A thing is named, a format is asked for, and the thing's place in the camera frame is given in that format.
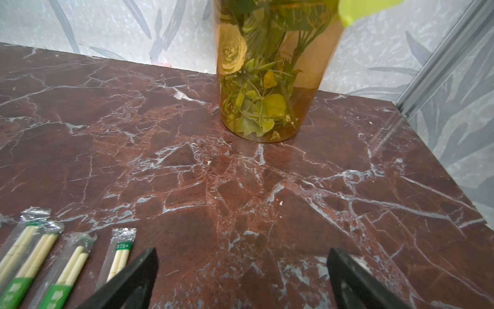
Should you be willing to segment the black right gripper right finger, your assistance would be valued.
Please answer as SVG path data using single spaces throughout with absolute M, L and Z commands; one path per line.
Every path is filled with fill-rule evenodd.
M 338 308 L 409 308 L 341 248 L 327 260 L 329 279 Z

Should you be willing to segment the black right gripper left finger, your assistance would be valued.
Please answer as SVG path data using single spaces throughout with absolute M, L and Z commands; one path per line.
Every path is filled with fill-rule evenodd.
M 79 308 L 148 308 L 158 275 L 156 248 L 147 248 Z

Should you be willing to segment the chopstick pair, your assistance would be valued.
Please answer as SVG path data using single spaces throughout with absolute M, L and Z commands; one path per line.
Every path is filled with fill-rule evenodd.
M 64 308 L 96 240 L 97 236 L 90 233 L 75 232 L 68 235 L 63 250 L 28 307 Z
M 108 250 L 96 282 L 96 291 L 113 279 L 127 265 L 136 235 L 137 228 L 134 227 L 112 229 Z
M 24 254 L 39 226 L 49 219 L 50 208 L 30 207 L 21 212 L 18 224 L 1 246 L 1 290 Z
M 44 264 L 57 238 L 64 232 L 64 224 L 46 221 L 34 234 L 34 242 L 24 251 L 20 267 L 1 296 L 1 308 L 19 308 L 37 273 Z

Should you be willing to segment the potted green plant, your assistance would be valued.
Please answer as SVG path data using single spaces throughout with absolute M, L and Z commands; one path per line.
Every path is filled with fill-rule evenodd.
M 244 139 L 295 136 L 342 37 L 395 1 L 215 1 L 220 112 Z

